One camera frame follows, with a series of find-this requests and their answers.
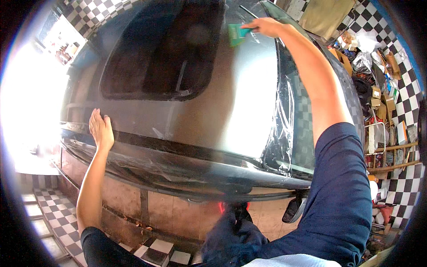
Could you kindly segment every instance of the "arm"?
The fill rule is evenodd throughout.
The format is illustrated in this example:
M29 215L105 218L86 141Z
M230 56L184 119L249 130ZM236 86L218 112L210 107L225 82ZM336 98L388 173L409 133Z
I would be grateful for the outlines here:
M89 121L89 129L95 139L97 151L83 179L77 200L76 212L79 234L82 234L83 230L90 226L100 228L101 190L104 183L105 164L108 152L114 143L110 118L105 115L102 119L99 112L99 109L94 109Z
M292 25L272 18L255 19L242 28L256 28L266 36L280 37L290 51L311 100L314 145L329 126L339 122L353 124L338 77L310 40Z

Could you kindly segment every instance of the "clear plastic film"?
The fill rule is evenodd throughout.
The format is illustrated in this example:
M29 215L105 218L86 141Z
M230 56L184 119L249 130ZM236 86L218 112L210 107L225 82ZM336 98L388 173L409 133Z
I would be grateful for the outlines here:
M276 91L273 125L270 132L263 163L271 170L291 172L294 136L294 93L292 79L285 76Z

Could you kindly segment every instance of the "person's left hand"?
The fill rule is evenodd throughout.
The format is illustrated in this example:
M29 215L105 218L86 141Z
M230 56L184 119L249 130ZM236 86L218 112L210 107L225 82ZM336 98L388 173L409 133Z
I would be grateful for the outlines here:
M92 111L91 119L89 120L89 129L95 139L97 151L110 151L114 144L110 117L104 115L104 119L102 119L100 109L94 109Z

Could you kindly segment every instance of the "window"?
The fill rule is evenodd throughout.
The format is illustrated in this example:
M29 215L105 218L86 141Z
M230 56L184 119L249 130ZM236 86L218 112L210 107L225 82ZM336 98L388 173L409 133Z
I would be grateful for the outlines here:
M99 84L102 95L194 98L210 82L223 15L221 1L153 1L129 23L109 56Z

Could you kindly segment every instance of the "forearm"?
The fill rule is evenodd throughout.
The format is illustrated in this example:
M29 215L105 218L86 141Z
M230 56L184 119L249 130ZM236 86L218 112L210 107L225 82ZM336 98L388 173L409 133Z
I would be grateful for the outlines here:
M83 179L76 209L80 234L87 227L100 227L102 185L107 156L108 150L97 150Z
M289 24L283 24L278 35L290 51L311 100L314 145L329 126L353 124L338 77L320 50Z

